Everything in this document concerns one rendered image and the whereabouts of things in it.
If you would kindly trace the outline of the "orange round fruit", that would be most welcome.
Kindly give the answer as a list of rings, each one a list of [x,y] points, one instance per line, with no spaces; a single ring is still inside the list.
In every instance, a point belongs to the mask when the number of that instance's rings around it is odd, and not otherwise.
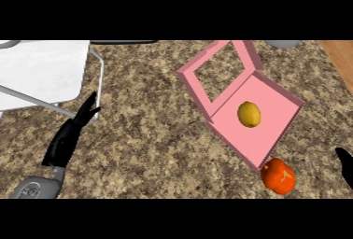
[[[264,187],[276,194],[286,194],[295,187],[295,174],[279,158],[273,158],[259,170]]]

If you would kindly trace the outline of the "white flat box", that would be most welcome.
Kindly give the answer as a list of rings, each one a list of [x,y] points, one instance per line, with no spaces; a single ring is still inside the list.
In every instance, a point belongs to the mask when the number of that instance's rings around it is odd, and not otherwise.
[[[25,94],[39,100],[39,106],[63,113],[57,107],[81,91],[88,40],[22,40],[11,48],[0,49],[0,90]],[[35,104],[0,92],[0,112]]]

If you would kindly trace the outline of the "pink cutting board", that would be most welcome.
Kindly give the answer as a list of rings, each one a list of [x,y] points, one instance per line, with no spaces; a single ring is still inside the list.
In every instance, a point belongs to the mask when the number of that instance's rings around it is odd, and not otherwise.
[[[211,99],[194,71],[225,46],[231,45],[243,71]],[[304,101],[259,72],[259,56],[248,40],[217,40],[175,71],[206,123],[253,170],[265,163]]]

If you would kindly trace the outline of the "grey round object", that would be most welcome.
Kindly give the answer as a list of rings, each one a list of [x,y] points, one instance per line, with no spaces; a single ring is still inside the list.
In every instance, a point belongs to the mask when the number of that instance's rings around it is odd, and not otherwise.
[[[289,49],[299,44],[299,40],[265,40],[264,43],[279,49]]]

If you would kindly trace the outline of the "yellow lemon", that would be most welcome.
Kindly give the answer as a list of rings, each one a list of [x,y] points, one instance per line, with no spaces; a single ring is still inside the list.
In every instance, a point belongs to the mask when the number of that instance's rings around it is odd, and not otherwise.
[[[245,127],[253,128],[259,125],[261,114],[259,109],[253,103],[243,102],[239,105],[237,117],[239,122]]]

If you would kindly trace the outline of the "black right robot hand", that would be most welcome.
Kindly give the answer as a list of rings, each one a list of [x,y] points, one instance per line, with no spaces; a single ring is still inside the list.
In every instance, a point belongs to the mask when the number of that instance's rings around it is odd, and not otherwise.
[[[342,178],[353,189],[353,156],[342,148],[335,148],[335,152],[342,164]]]

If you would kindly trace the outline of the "dark flat object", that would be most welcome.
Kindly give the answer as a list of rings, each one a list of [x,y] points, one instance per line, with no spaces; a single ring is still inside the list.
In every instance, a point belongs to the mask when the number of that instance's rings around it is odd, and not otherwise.
[[[152,44],[157,40],[90,40],[95,45],[131,45],[131,44]]]

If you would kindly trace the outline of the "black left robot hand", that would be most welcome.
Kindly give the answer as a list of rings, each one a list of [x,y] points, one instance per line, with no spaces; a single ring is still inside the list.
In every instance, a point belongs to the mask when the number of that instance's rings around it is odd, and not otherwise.
[[[61,124],[51,139],[44,159],[41,161],[44,166],[66,167],[72,157],[81,129],[90,122],[94,113],[100,110],[100,107],[92,109],[94,99],[95,92],[92,92],[81,105],[73,118],[67,119]]]

